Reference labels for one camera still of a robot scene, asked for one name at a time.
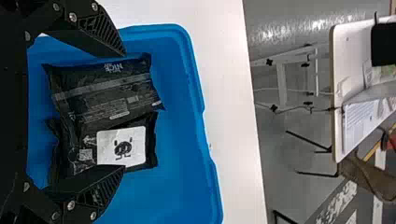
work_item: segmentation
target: cable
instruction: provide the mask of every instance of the cable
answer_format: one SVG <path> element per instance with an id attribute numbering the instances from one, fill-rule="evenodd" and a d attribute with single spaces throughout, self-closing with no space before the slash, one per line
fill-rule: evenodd
<path id="1" fill-rule="evenodd" d="M 356 157 L 358 157 L 358 151 L 359 148 L 355 151 Z M 387 203 L 395 203 L 394 201 L 396 200 L 396 196 L 394 196 L 393 198 L 391 198 L 390 200 L 384 200 L 384 198 L 381 195 L 378 195 L 375 190 L 374 187 L 372 186 L 371 182 L 370 182 L 370 178 L 369 176 L 367 176 L 367 174 L 364 172 L 364 169 L 361 168 L 356 162 L 354 162 L 353 160 L 350 160 L 352 164 L 354 164 L 363 174 L 364 180 L 366 181 L 367 185 L 370 188 L 370 191 L 378 198 L 378 199 L 382 199 L 381 201 L 386 201 Z"/>

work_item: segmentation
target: tripod leg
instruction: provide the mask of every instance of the tripod leg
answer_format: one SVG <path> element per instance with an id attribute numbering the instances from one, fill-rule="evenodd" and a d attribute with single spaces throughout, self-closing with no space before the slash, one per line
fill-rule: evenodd
<path id="1" fill-rule="evenodd" d="M 301 171 L 296 171 L 296 173 L 298 175 L 312 175 L 312 176 L 329 177 L 329 178 L 337 178 L 339 176 L 338 171 L 333 175 L 320 174 L 320 173 L 309 173 L 309 172 L 301 172 Z"/>
<path id="2" fill-rule="evenodd" d="M 318 143 L 316 143 L 316 142 L 314 142 L 314 141 L 311 141 L 311 140 L 309 140 L 309 139 L 307 139 L 307 138 L 305 138 L 305 137 L 302 137 L 302 136 L 300 136 L 300 135 L 297 134 L 297 133 L 293 133 L 293 132 L 291 132 L 291 131 L 286 131 L 286 133 L 288 133 L 288 134 L 290 134 L 291 136 L 296 137 L 296 138 L 298 138 L 298 139 L 300 139 L 300 140 L 303 140 L 303 141 L 305 141 L 306 143 L 309 143 L 309 144 L 311 144 L 311 145 L 313 145 L 313 146 L 315 146 L 315 147 L 320 147 L 320 148 L 326 150 L 326 152 L 332 152 L 332 147 L 325 147 L 325 146 L 323 146 L 323 145 L 321 145 L 321 144 L 318 144 Z"/>
<path id="3" fill-rule="evenodd" d="M 278 211 L 276 211 L 276 210 L 273 210 L 273 213 L 274 213 L 274 217 L 275 217 L 275 224 L 277 224 L 277 218 L 278 218 L 278 217 L 280 217 L 280 218 L 282 218 L 283 220 L 289 222 L 289 224 L 298 224 L 297 222 L 293 221 L 291 218 L 289 218 L 289 217 L 287 217 L 287 216 L 281 214 L 280 212 L 278 212 Z"/>

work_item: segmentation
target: white table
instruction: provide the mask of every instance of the white table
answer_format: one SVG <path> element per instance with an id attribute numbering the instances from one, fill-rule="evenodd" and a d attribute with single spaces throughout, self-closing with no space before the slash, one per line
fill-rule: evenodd
<path id="1" fill-rule="evenodd" d="M 224 223 L 266 223 L 242 0 L 98 0 L 118 28 L 176 23 L 190 34 Z"/>
<path id="2" fill-rule="evenodd" d="M 391 17 L 381 18 L 379 22 L 388 22 Z M 332 107 L 332 153 L 334 160 L 340 162 L 354 148 L 343 148 L 343 114 L 345 102 L 364 90 L 363 70 L 371 66 L 371 30 L 375 20 L 357 21 L 334 26 L 330 31 L 330 68 Z M 386 111 L 381 119 L 373 118 L 371 126 L 364 128 L 368 136 L 376 126 L 382 123 L 392 111 Z"/>

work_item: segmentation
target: white board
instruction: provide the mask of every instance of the white board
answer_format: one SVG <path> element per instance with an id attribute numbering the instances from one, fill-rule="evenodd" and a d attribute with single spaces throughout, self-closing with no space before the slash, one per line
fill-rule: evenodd
<path id="1" fill-rule="evenodd" d="M 381 18 L 387 22 L 391 17 Z M 374 19 L 336 25 L 330 32 L 332 107 L 332 153 L 338 163 L 353 148 L 343 150 L 343 102 L 364 89 L 364 70 L 371 64 L 371 29 Z"/>

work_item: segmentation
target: gray floor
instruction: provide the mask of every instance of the gray floor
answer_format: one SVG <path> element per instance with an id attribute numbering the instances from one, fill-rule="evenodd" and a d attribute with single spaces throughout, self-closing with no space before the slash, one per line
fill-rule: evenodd
<path id="1" fill-rule="evenodd" d="M 308 43 L 328 42 L 332 25 L 372 18 L 375 11 L 387 15 L 389 0 L 245 0 L 244 8 L 249 56 L 253 61 Z M 309 76 L 312 73 L 300 64 L 288 65 L 286 70 L 288 88 L 306 90 L 305 83 L 312 80 Z M 277 87 L 275 68 L 252 68 L 251 72 L 255 90 Z M 329 87 L 328 60 L 320 61 L 319 72 L 320 88 L 325 90 Z M 255 91 L 254 95 L 256 102 L 278 104 L 277 91 Z M 302 105 L 304 101 L 312 101 L 317 108 L 328 108 L 330 105 L 326 96 L 288 95 L 289 106 Z M 275 115 L 267 109 L 256 109 L 256 115 L 267 208 L 269 211 L 279 210 L 304 223 L 343 179 L 295 174 L 294 170 L 330 174 L 335 172 L 335 166 L 331 156 L 315 156 L 313 151 L 317 148 L 286 135 L 285 131 L 296 132 L 329 146 L 330 117 L 326 113 L 310 115 L 303 110 Z"/>

